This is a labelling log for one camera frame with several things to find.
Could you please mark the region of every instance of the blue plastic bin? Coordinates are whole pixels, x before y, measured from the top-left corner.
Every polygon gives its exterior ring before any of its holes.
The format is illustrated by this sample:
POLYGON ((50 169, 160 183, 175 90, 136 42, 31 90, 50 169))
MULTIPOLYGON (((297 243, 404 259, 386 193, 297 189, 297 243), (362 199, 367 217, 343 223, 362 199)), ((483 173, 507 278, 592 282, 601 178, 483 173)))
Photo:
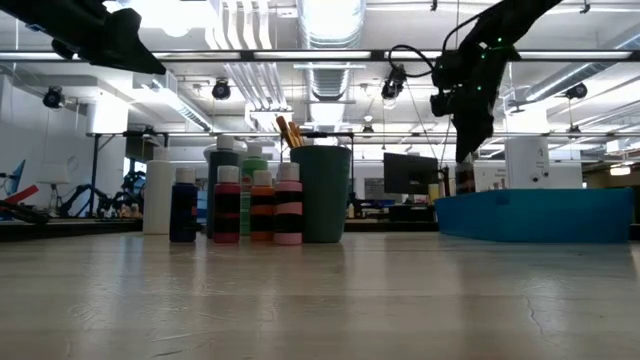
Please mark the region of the blue plastic bin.
POLYGON ((632 189, 495 190, 436 201, 440 232, 482 240, 621 243, 632 189))

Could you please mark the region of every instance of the computer monitor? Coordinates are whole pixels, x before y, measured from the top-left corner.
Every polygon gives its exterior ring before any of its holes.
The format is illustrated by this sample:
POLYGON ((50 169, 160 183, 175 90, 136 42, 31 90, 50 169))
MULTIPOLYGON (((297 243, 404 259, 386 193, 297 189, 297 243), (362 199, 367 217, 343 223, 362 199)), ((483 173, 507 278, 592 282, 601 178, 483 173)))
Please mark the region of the computer monitor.
POLYGON ((438 183, 438 159, 413 155, 384 154, 384 192, 387 194, 429 193, 438 183))

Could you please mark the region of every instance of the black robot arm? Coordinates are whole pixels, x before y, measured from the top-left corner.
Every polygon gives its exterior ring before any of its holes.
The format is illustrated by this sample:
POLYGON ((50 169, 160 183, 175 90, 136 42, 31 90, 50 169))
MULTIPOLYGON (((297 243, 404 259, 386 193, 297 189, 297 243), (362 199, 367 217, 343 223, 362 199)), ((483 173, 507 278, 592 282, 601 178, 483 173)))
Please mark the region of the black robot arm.
POLYGON ((431 97, 435 116, 453 115, 457 130, 456 161, 493 135, 493 107, 505 67, 519 55, 514 44, 561 0, 503 0, 465 21, 447 35, 436 59, 432 80, 438 94, 431 97), (457 50, 446 50, 448 39, 478 20, 457 50))

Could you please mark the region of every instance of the cable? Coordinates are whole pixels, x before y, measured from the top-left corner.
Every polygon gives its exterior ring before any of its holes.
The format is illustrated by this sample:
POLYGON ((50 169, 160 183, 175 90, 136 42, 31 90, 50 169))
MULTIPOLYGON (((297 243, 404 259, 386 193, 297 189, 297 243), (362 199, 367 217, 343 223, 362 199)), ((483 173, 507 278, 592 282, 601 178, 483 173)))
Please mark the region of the cable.
MULTIPOLYGON (((460 25, 460 0, 458 0, 458 5, 457 5, 457 9, 456 9, 456 29, 460 29, 462 26, 460 25)), ((455 33, 456 33, 456 49, 457 49, 458 48, 458 32, 455 31, 455 33)), ((447 38, 444 40, 444 46, 443 46, 443 50, 442 50, 443 52, 444 52, 444 49, 447 46, 447 40, 448 39, 449 39, 449 36, 447 36, 447 38)), ((440 169, 441 170, 443 169, 442 162, 444 161, 444 153, 447 150, 447 142, 449 140, 449 132, 451 131, 451 121, 452 120, 453 120, 452 116, 449 115, 449 124, 447 125, 447 132, 446 132, 446 134, 444 136, 444 139, 442 140, 442 143, 440 143, 442 145, 442 154, 441 154, 441 157, 440 157, 440 169)))
POLYGON ((426 56, 424 56, 424 54, 420 50, 414 48, 413 46, 404 45, 404 44, 399 44, 391 48, 391 50, 389 51, 389 65, 391 65, 393 70, 402 73, 404 76, 408 78, 419 78, 419 77, 427 76, 433 72, 433 64, 431 63, 431 60, 429 60, 426 56), (404 71, 404 68, 401 68, 400 66, 393 63, 393 52, 398 49, 407 49, 416 53, 425 63, 427 63, 427 65, 429 65, 430 70, 420 74, 407 74, 407 72, 404 71))
POLYGON ((413 103, 413 108, 416 111, 416 115, 418 115, 418 121, 420 121, 420 125, 422 126, 422 131, 424 131, 424 135, 427 137, 427 142, 429 143, 429 147, 431 148, 431 152, 433 153, 433 158, 437 159, 438 155, 436 155, 436 151, 433 149, 433 144, 431 143, 431 140, 429 140, 427 127, 424 126, 424 121, 422 121, 422 116, 420 116, 420 111, 418 110, 418 105, 416 104, 416 100, 413 97, 413 91, 411 91, 411 85, 409 85, 408 80, 407 80, 407 90, 409 91, 409 95, 411 96, 411 102, 413 103))
MULTIPOLYGON (((444 43, 442 44, 442 52, 445 52, 447 50, 447 42, 449 42, 449 38, 451 38, 451 36, 453 36, 453 34, 457 33, 458 30, 462 29, 463 27, 469 25, 469 23, 471 23, 472 21, 477 20, 478 18, 480 18, 480 16, 482 16, 485 13, 491 12, 493 11, 495 8, 497 8, 499 5, 501 5, 502 2, 499 1, 495 4, 493 4, 492 6, 490 6, 488 9, 481 11, 478 14, 475 14, 474 16, 470 17, 469 19, 465 20, 462 24, 458 24, 456 25, 455 28, 453 28, 453 30, 451 30, 451 32, 449 34, 447 34, 447 36, 444 38, 444 43)), ((460 1, 458 0, 458 16, 460 16, 460 1)))

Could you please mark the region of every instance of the green cup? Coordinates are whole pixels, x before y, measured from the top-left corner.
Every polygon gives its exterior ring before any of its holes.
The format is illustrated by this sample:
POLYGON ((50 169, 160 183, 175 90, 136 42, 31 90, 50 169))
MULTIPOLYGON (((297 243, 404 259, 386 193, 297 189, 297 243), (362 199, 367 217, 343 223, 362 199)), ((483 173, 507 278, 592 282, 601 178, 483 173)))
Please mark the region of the green cup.
POLYGON ((300 164, 305 243, 337 243, 344 231, 351 151, 338 146, 302 146, 291 150, 300 164))

